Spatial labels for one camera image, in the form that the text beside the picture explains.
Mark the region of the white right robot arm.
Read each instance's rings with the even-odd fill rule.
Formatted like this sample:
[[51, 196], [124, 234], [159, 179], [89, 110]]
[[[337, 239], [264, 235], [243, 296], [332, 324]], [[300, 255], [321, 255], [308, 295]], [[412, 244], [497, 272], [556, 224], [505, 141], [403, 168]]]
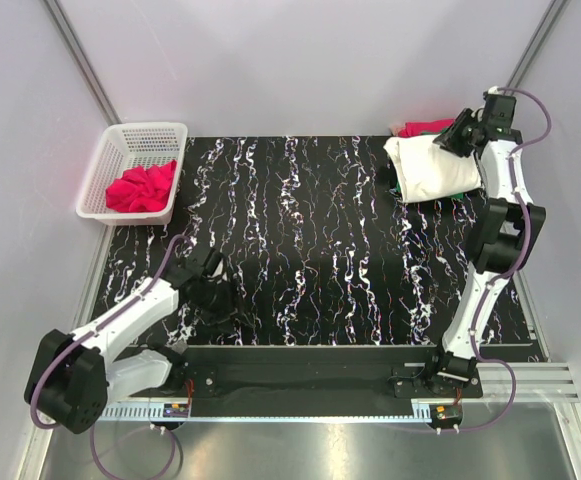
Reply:
[[528, 141], [513, 126], [519, 90], [492, 87], [480, 110], [464, 109], [434, 142], [475, 161], [487, 195], [465, 245], [469, 262], [459, 306], [424, 378], [441, 392], [466, 388], [481, 363], [480, 342], [499, 295], [536, 244], [546, 211], [525, 186], [521, 155]]

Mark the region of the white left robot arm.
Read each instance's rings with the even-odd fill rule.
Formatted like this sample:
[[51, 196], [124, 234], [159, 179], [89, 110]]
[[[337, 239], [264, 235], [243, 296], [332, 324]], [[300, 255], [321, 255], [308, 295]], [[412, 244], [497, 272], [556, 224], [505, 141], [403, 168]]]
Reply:
[[190, 387], [181, 350], [147, 347], [122, 355], [141, 334], [188, 307], [212, 326], [239, 320], [243, 308], [227, 257], [196, 246], [189, 255], [166, 256], [154, 276], [89, 324], [41, 340], [24, 390], [35, 425], [88, 430], [112, 403], [157, 390], [166, 395]]

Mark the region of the white printed t-shirt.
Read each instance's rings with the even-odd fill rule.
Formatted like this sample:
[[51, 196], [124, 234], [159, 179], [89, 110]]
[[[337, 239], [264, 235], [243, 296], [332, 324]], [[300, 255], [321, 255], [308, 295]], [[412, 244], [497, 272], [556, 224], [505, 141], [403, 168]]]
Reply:
[[434, 139], [433, 135], [390, 137], [384, 144], [406, 204], [464, 194], [482, 185], [474, 159], [443, 150]]

